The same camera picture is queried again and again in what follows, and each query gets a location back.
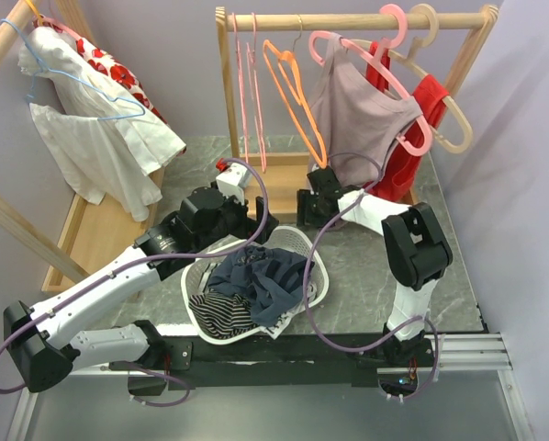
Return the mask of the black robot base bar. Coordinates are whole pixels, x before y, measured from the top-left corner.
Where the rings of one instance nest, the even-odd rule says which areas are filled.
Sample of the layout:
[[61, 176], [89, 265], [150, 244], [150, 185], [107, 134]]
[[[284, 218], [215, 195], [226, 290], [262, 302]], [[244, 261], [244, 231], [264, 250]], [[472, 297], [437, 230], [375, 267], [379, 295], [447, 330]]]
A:
[[338, 351], [314, 334], [251, 335], [236, 343], [213, 345], [199, 336], [162, 335], [148, 320], [137, 320], [151, 338], [151, 353], [139, 367], [173, 374], [191, 387], [257, 387], [349, 384], [378, 386], [380, 368], [428, 368], [435, 355], [424, 334], [411, 343], [392, 337], [358, 353]]

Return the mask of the mauve tank top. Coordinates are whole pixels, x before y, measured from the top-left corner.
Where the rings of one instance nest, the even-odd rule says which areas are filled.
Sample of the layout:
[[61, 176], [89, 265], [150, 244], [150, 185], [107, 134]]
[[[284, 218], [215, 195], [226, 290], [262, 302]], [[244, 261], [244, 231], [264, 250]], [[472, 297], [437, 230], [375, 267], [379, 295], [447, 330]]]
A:
[[383, 177], [398, 136], [422, 111], [414, 97], [396, 100], [372, 86], [352, 63], [345, 41], [331, 34], [308, 104], [341, 185], [362, 187]]

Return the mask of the orange plastic hanger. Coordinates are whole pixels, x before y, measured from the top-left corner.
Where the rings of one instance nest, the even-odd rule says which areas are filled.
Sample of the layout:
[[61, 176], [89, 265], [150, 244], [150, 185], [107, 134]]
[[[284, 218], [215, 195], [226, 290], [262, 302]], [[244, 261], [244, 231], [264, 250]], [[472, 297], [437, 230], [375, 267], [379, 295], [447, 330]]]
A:
[[[308, 104], [308, 100], [303, 91], [301, 73], [295, 55], [296, 44], [300, 40], [304, 30], [303, 20], [300, 15], [297, 15], [297, 23], [299, 25], [299, 35], [297, 38], [295, 38], [293, 42], [292, 50], [280, 51], [270, 40], [265, 40], [263, 42], [263, 58], [268, 68], [268, 71], [272, 76], [274, 85], [279, 92], [279, 95], [286, 107], [287, 113], [292, 119], [298, 131], [298, 134], [308, 148], [308, 151], [311, 155], [311, 158], [314, 160], [315, 165], [318, 168], [323, 169], [328, 165], [328, 152], [323, 137], [319, 132], [315, 117], [312, 114], [311, 108]], [[281, 85], [280, 79], [282, 79], [283, 82], [286, 84], [286, 88], [290, 92], [291, 96], [294, 98], [296, 104], [305, 114], [311, 131], [315, 135], [315, 141], [311, 141], [305, 130], [303, 129], [303, 126], [299, 121], [295, 110], [290, 104], [285, 89]]]

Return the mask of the pink wire hanger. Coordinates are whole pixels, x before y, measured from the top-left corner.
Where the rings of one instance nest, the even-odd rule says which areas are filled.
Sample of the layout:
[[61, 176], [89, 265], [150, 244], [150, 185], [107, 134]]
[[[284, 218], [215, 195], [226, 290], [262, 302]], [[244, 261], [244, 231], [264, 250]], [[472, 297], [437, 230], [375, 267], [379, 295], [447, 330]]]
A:
[[266, 146], [263, 132], [263, 114], [260, 97], [260, 87], [258, 84], [258, 75], [256, 69], [256, 46], [257, 46], [257, 19], [254, 13], [252, 16], [252, 44], [246, 43], [246, 62], [251, 87], [251, 100], [254, 110], [254, 126], [257, 138], [258, 152], [262, 172], [267, 169]]
[[231, 19], [232, 19], [232, 27], [233, 27], [233, 34], [234, 34], [234, 42], [235, 42], [235, 56], [236, 56], [236, 68], [237, 68], [237, 76], [238, 76], [238, 87], [239, 87], [239, 95], [240, 95], [240, 105], [241, 105], [241, 125], [242, 125], [242, 135], [243, 135], [243, 159], [246, 163], [250, 163], [249, 158], [249, 132], [248, 132], [248, 119], [247, 119], [247, 111], [246, 111], [246, 96], [245, 96], [245, 83], [244, 83], [244, 75], [242, 70], [242, 60], [241, 60], [241, 42], [239, 39], [239, 33], [238, 33], [238, 24], [237, 24], [237, 18], [235, 13], [231, 13]]

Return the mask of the pink plastic hanger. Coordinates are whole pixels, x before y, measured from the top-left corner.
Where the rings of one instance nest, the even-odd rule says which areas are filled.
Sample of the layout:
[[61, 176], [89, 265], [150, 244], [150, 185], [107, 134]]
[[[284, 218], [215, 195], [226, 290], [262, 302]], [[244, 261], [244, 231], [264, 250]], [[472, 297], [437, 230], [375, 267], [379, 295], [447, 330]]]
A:
[[[373, 67], [398, 93], [402, 101], [410, 97], [409, 92], [403, 86], [403, 84], [393, 75], [383, 63], [381, 63], [382, 55], [389, 49], [395, 49], [406, 38], [408, 32], [408, 19], [406, 13], [395, 4], [386, 4], [379, 9], [379, 13], [382, 16], [392, 16], [398, 24], [398, 34], [395, 38], [382, 38], [377, 45], [377, 49], [374, 55], [371, 55], [368, 51], [361, 48], [356, 44], [354, 40], [340, 37], [339, 42], [343, 49], [353, 51], [357, 53], [363, 60], [365, 60], [371, 67]], [[409, 142], [403, 134], [399, 134], [396, 140], [402, 145], [402, 147], [411, 155], [420, 157], [424, 155], [430, 148], [433, 142], [433, 136], [431, 132], [431, 126], [427, 123], [423, 116], [419, 116], [415, 119], [420, 131], [423, 135], [423, 144], [421, 147], [415, 147]]]

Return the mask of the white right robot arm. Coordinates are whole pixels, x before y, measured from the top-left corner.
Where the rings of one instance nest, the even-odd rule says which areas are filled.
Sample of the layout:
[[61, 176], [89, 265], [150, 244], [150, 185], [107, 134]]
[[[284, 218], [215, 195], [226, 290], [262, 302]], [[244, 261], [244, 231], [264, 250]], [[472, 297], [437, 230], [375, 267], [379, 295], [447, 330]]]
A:
[[343, 187], [327, 167], [308, 173], [309, 189], [297, 191], [297, 225], [318, 227], [348, 221], [382, 236], [392, 276], [397, 281], [392, 311], [382, 343], [373, 348], [394, 366], [403, 366], [426, 351], [422, 342], [431, 295], [453, 252], [431, 206], [408, 205]]

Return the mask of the white striped tank top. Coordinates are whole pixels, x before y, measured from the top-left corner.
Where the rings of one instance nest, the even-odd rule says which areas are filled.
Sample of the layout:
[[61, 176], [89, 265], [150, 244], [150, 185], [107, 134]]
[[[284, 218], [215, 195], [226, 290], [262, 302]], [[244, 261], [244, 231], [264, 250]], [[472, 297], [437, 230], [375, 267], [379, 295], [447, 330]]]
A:
[[281, 314], [277, 318], [274, 325], [268, 326], [268, 327], [261, 326], [260, 330], [262, 333], [266, 334], [271, 339], [276, 340], [287, 328], [287, 326], [292, 322], [293, 318], [297, 316], [299, 313], [303, 312], [304, 310], [305, 309], [303, 305], [297, 305], [293, 309]]

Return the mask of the black striped tank top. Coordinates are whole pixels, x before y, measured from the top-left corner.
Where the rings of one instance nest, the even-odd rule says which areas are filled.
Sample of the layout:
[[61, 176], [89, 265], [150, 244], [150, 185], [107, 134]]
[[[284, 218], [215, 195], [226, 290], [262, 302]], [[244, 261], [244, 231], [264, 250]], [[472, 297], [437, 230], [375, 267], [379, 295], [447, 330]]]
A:
[[250, 303], [238, 295], [195, 295], [188, 306], [202, 331], [211, 338], [230, 339], [258, 327], [252, 320]]

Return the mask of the navy blue tank top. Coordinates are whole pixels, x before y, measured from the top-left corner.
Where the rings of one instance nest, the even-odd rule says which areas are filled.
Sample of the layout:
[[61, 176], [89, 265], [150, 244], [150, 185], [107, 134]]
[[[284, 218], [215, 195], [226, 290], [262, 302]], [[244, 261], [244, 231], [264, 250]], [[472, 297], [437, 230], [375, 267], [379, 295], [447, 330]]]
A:
[[207, 284], [218, 294], [247, 300], [252, 321], [272, 327], [302, 301], [303, 276], [308, 276], [313, 266], [302, 254], [248, 246], [226, 255]]

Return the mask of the white perforated plastic basket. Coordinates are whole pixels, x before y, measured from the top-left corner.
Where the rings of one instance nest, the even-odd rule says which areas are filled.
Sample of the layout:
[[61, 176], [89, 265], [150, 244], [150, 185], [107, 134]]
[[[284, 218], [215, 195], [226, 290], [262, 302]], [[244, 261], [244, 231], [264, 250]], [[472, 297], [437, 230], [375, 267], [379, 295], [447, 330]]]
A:
[[[230, 339], [218, 340], [211, 338], [202, 331], [188, 306], [189, 299], [192, 296], [207, 294], [209, 292], [217, 293], [208, 287], [207, 283], [209, 277], [216, 267], [221, 264], [226, 255], [238, 251], [236, 247], [239, 244], [239, 242], [234, 242], [230, 245], [221, 246], [216, 250], [216, 252], [223, 252], [223, 256], [211, 259], [198, 259], [193, 264], [185, 268], [181, 276], [181, 291], [185, 311], [189, 319], [189, 323], [182, 326], [182, 329], [186, 334], [199, 336], [206, 342], [213, 345], [228, 345], [236, 343], [251, 335], [264, 334], [260, 330], [261, 326], [258, 325], [257, 328]], [[314, 308], [326, 298], [330, 287], [330, 278], [327, 269], [323, 264], [322, 259], [319, 257], [319, 254], [311, 251], [312, 242], [301, 230], [292, 226], [280, 226], [273, 231], [270, 239], [264, 245], [253, 244], [249, 246], [281, 248], [304, 255], [308, 262], [314, 264], [310, 274], [308, 276], [303, 276], [303, 295], [308, 295], [308, 305], [311, 308]], [[298, 303], [298, 305], [303, 305], [305, 309], [303, 299]]]

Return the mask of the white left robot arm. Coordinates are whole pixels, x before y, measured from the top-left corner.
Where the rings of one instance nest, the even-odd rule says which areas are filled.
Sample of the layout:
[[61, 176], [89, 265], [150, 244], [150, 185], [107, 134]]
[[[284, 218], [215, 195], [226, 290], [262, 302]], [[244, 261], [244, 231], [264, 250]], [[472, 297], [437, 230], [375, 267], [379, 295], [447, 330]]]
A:
[[105, 362], [164, 368], [170, 349], [148, 320], [88, 331], [121, 301], [150, 288], [199, 258], [229, 235], [264, 243], [279, 221], [258, 197], [256, 215], [234, 196], [199, 187], [179, 210], [148, 229], [111, 263], [58, 296], [33, 306], [21, 301], [4, 311], [5, 350], [31, 392], [47, 390], [71, 372]]

